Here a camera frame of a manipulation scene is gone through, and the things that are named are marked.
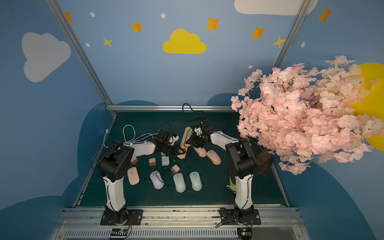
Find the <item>pink mouse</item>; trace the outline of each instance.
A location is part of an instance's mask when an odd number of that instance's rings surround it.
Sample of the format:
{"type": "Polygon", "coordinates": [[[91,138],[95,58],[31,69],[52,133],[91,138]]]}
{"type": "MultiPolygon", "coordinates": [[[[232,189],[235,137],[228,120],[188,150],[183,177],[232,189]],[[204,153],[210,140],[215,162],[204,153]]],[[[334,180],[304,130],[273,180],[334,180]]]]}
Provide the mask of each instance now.
{"type": "Polygon", "coordinates": [[[207,157],[211,159],[212,163],[215,165],[220,165],[221,158],[217,155],[217,153],[213,150],[209,150],[207,152],[207,157]]]}
{"type": "Polygon", "coordinates": [[[207,156],[207,150],[203,147],[199,147],[199,148],[193,148],[197,154],[199,155],[199,157],[206,157],[207,156]]]}

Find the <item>orange star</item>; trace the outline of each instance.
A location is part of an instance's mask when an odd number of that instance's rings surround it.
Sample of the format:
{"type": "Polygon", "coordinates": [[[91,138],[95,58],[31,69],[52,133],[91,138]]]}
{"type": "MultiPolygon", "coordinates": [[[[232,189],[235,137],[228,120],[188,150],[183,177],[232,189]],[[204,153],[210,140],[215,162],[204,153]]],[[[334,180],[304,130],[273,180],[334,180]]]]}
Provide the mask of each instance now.
{"type": "Polygon", "coordinates": [[[264,32],[266,28],[263,28],[263,29],[258,29],[257,27],[255,27],[255,33],[252,35],[251,38],[259,38],[261,39],[262,38],[262,33],[264,32]]]}
{"type": "Polygon", "coordinates": [[[65,17],[67,18],[68,21],[73,22],[72,19],[71,19],[71,13],[65,13],[64,15],[65,15],[65,17]]]}
{"type": "Polygon", "coordinates": [[[136,24],[136,23],[132,22],[132,24],[133,24],[133,32],[136,32],[136,31],[142,32],[141,31],[141,23],[136,24]]]}
{"type": "Polygon", "coordinates": [[[333,11],[328,11],[327,8],[325,8],[323,14],[320,16],[319,20],[323,20],[323,23],[327,20],[327,17],[332,13],[333,11]]]}
{"type": "Polygon", "coordinates": [[[213,30],[217,30],[217,23],[220,21],[220,19],[212,19],[212,18],[208,18],[209,19],[209,24],[208,24],[208,27],[207,27],[207,30],[208,29],[213,29],[213,30]]]}

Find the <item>dark green table surface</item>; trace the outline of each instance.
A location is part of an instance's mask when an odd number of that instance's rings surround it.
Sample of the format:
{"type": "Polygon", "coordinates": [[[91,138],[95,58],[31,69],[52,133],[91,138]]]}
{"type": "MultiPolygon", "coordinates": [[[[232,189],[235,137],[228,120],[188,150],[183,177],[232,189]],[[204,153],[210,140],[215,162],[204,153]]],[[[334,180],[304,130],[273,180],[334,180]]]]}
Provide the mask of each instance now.
{"type": "MultiPolygon", "coordinates": [[[[202,113],[186,113],[189,119],[202,116],[202,113]]],[[[209,120],[214,128],[228,129],[226,134],[232,137],[239,137],[236,124],[238,123],[238,113],[211,113],[209,120]]],[[[114,140],[123,141],[122,128],[126,124],[135,127],[136,136],[143,133],[156,133],[161,124],[169,122],[172,125],[172,131],[182,138],[184,129],[187,126],[195,126],[199,120],[187,122],[183,113],[119,113],[111,132],[106,140],[106,145],[113,144],[114,140]]],[[[168,124],[162,127],[170,131],[168,124]]],[[[125,130],[126,139],[133,137],[133,131],[130,127],[125,130]]],[[[168,168],[161,165],[160,154],[138,157],[140,165],[137,166],[139,174],[149,179],[151,172],[159,170],[166,184],[160,190],[156,190],[152,183],[148,183],[143,178],[136,185],[130,185],[127,176],[124,177],[124,196],[128,206],[164,206],[164,205],[211,205],[211,204],[233,204],[235,195],[225,186],[229,184],[228,159],[225,150],[218,146],[205,144],[205,149],[213,149],[220,156],[222,162],[220,165],[213,165],[208,157],[201,158],[195,150],[188,148],[185,160],[177,157],[170,157],[168,168]],[[155,157],[157,165],[150,167],[148,159],[155,157]],[[177,164],[180,172],[185,176],[188,172],[197,171],[200,174],[203,188],[195,192],[192,189],[189,176],[185,177],[185,183],[189,192],[178,193],[175,190],[173,174],[170,168],[177,164]]],[[[256,154],[260,152],[258,146],[253,146],[256,154]]],[[[265,177],[261,174],[256,175],[252,180],[252,200],[254,204],[284,204],[284,198],[280,192],[279,186],[272,172],[265,177]]],[[[99,207],[106,204],[105,185],[101,178],[92,175],[86,191],[82,197],[81,207],[99,207]]]]}

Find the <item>yellow cloud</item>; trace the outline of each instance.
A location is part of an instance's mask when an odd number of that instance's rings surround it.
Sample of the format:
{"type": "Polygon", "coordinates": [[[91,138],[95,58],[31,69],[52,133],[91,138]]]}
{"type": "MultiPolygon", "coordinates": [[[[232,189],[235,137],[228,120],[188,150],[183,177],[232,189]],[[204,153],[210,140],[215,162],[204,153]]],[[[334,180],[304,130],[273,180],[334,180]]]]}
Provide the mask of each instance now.
{"type": "Polygon", "coordinates": [[[207,46],[200,42],[200,38],[185,29],[177,29],[170,36],[170,40],[163,44],[167,53],[203,53],[207,46]]]}

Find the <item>vent grille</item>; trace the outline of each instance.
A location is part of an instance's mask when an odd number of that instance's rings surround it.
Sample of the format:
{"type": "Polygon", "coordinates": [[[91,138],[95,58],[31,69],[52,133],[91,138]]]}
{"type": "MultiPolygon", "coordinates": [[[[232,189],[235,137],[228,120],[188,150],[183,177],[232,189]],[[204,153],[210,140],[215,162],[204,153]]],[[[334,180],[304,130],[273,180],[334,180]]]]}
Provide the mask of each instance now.
{"type": "Polygon", "coordinates": [[[182,229],[182,228],[173,228],[173,229],[133,229],[132,233],[129,237],[132,238],[176,238],[176,237],[194,237],[194,238],[207,238],[207,237],[237,237],[237,231],[232,228],[226,228],[226,229],[182,229]]]}
{"type": "Polygon", "coordinates": [[[69,228],[64,234],[64,239],[108,239],[111,234],[110,229],[97,230],[94,228],[88,229],[79,229],[79,228],[69,228]]]}
{"type": "MultiPolygon", "coordinates": [[[[111,239],[125,236],[111,236],[111,229],[68,228],[63,239],[111,239]]],[[[128,238],[237,238],[237,228],[133,228],[128,238]]]]}

